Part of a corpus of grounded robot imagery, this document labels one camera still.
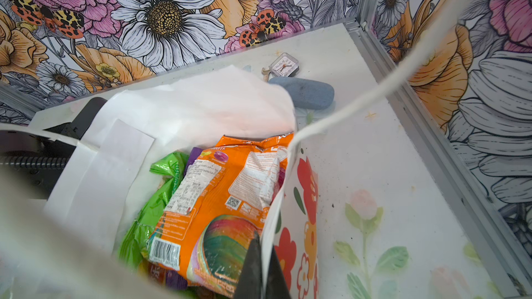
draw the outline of barcode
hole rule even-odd
[[[238,207],[240,206],[240,203],[242,201],[237,199],[236,197],[234,196],[230,196],[228,199],[227,199],[227,202],[226,202],[226,206],[228,206],[229,208],[233,208],[235,210],[238,209]]]
[[[150,261],[161,263],[174,270],[179,270],[179,251],[181,245],[154,237],[150,251]]]

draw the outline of white gift bag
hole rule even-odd
[[[153,162],[173,151],[210,148],[224,135],[258,140],[295,130],[288,93],[234,66],[124,91],[94,118],[81,141],[89,148],[76,148],[45,212],[110,254],[158,188],[161,177],[149,172]],[[272,203],[263,229],[264,274],[280,203]]]

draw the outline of qr code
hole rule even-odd
[[[226,202],[226,206],[228,206],[229,208],[232,208],[232,209],[235,209],[237,210],[238,207],[240,206],[240,203],[242,201],[237,199],[236,197],[234,196],[230,196],[228,199],[227,199],[227,202]]]

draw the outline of orange candy bag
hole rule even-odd
[[[293,134],[263,141],[224,136],[202,152],[170,198],[148,243],[149,260],[190,285],[231,297],[255,231],[284,181]]]

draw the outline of white paper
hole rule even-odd
[[[101,145],[109,123],[116,119],[156,139],[154,161],[173,150],[210,148],[223,135],[266,138],[295,130],[288,92],[234,66],[116,94],[99,111],[84,138]]]
[[[279,190],[279,193],[275,196],[275,199],[271,203],[270,211],[268,211],[268,217],[266,217],[266,222],[262,229],[261,235],[261,262],[262,262],[262,275],[268,274],[268,269],[270,268],[270,258],[271,251],[273,249],[273,240],[275,237],[275,229],[277,227],[277,220],[279,219],[279,214],[281,213],[281,205],[283,204],[283,197],[285,195],[285,186],[288,182],[289,177],[292,175],[295,168],[296,153],[288,153],[286,156],[288,158],[288,163],[286,166],[285,181],[283,186]],[[262,277],[262,287],[263,290],[266,289],[266,283],[268,282],[268,277]]]
[[[72,199],[65,225],[109,255],[129,187],[152,143],[152,137],[116,120]]]
[[[13,285],[17,266],[0,256],[0,293],[4,293]]]
[[[79,184],[92,163],[96,152],[88,147],[78,145],[70,156],[61,176],[46,201],[43,212],[59,224],[67,220],[67,214]]]

